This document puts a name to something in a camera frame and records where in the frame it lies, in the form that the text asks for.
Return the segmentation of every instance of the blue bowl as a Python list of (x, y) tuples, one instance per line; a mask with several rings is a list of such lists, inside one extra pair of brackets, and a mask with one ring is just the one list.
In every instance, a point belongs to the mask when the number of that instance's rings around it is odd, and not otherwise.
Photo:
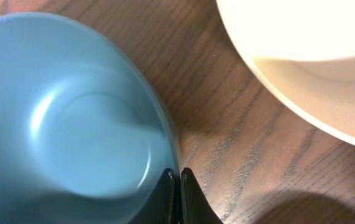
[(65, 17), (0, 17), (0, 223), (124, 223), (166, 168), (171, 122), (101, 34)]

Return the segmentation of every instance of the cream-colored bowl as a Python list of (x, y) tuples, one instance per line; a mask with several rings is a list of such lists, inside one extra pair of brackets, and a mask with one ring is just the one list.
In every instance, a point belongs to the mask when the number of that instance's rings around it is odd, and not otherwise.
[(282, 103), (355, 145), (355, 1), (218, 0), (247, 66)]

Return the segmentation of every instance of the wooden surface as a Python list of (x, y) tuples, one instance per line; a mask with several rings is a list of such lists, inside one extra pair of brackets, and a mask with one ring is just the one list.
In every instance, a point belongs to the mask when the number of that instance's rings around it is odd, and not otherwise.
[(355, 223), (355, 147), (261, 86), (214, 0), (0, 0), (0, 15), (17, 11), (79, 20), (132, 59), (169, 107), (184, 165), (225, 223)]

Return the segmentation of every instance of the dark object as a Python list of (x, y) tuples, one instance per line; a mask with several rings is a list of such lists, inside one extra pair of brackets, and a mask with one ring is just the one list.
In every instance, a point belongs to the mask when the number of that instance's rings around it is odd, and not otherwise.
[(179, 222), (223, 224), (209, 206), (189, 168), (183, 169), (181, 180), (172, 169), (165, 169), (147, 203), (130, 224)]

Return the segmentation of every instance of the wood grain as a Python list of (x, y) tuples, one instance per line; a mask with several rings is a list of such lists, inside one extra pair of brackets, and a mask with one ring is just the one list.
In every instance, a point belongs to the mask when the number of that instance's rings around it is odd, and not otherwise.
[(0, 0), (0, 15), (19, 11), (79, 20), (132, 59), (169, 107), (184, 165), (225, 223), (355, 223), (355, 147), (262, 87), (213, 0)]

